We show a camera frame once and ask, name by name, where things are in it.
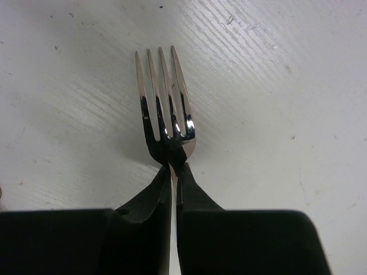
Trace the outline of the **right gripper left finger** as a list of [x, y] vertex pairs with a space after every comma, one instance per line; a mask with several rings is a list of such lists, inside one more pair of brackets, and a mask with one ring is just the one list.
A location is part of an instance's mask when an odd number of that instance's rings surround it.
[[117, 209], [1, 213], [2, 274], [168, 274], [170, 172]]

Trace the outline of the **silver fork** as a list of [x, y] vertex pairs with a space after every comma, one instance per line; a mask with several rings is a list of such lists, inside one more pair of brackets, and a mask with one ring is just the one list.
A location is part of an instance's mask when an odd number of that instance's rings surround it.
[[177, 51], [171, 46], [170, 52], [175, 80], [171, 79], [162, 48], [158, 49], [162, 68], [162, 82], [158, 85], [151, 51], [147, 51], [152, 91], [146, 90], [142, 63], [135, 53], [137, 86], [142, 112], [146, 144], [154, 160], [169, 168], [174, 206], [178, 206], [178, 180], [187, 159], [196, 147], [196, 131], [188, 90]]

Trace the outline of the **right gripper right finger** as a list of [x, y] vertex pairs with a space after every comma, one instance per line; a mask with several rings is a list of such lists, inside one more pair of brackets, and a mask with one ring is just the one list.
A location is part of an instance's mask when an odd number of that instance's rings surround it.
[[294, 210], [226, 210], [195, 181], [178, 178], [177, 245], [182, 274], [330, 274], [317, 230]]

